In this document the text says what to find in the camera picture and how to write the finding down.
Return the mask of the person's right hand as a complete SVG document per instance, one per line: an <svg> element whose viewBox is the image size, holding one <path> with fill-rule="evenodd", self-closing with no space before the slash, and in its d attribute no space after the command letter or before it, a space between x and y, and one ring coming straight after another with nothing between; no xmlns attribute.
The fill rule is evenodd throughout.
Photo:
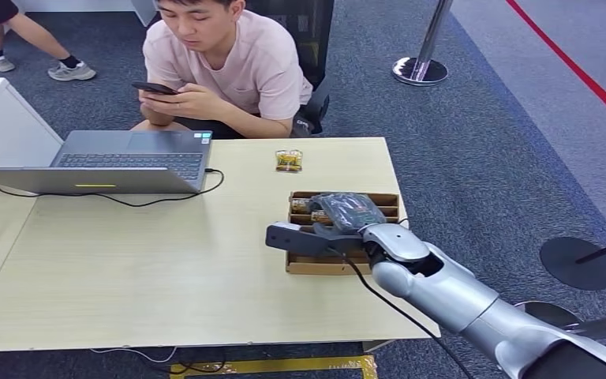
<svg viewBox="0 0 606 379"><path fill-rule="evenodd" d="M145 90L138 90L138 99L140 101L140 112L143 114L150 112L157 113L158 109L163 104L160 99L160 94Z"/></svg>

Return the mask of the person's left hand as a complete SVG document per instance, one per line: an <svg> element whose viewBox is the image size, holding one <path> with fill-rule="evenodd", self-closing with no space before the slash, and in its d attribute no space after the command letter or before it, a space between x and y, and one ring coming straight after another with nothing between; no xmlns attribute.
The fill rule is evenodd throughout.
<svg viewBox="0 0 606 379"><path fill-rule="evenodd" d="M210 89L198 84L186 84L175 95L160 94L160 99L163 104L157 113L170 117L221 121L232 107Z"/></svg>

